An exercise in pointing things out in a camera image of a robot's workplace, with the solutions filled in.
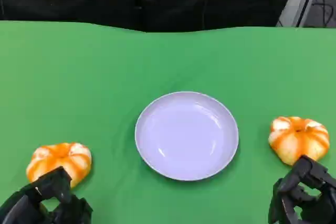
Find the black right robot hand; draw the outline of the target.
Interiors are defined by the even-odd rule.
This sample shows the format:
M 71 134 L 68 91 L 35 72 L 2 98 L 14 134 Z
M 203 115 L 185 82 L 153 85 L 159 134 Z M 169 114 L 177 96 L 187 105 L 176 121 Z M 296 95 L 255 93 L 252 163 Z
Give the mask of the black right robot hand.
M 269 223 L 335 223 L 335 178 L 302 155 L 273 185 Z

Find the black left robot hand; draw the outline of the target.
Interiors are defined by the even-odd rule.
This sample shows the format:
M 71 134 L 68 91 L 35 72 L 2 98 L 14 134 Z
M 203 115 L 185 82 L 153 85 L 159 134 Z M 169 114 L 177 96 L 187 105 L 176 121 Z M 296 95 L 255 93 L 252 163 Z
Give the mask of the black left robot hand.
M 92 208 L 71 192 L 70 182 L 62 166 L 42 175 L 1 205 L 1 223 L 91 223 Z

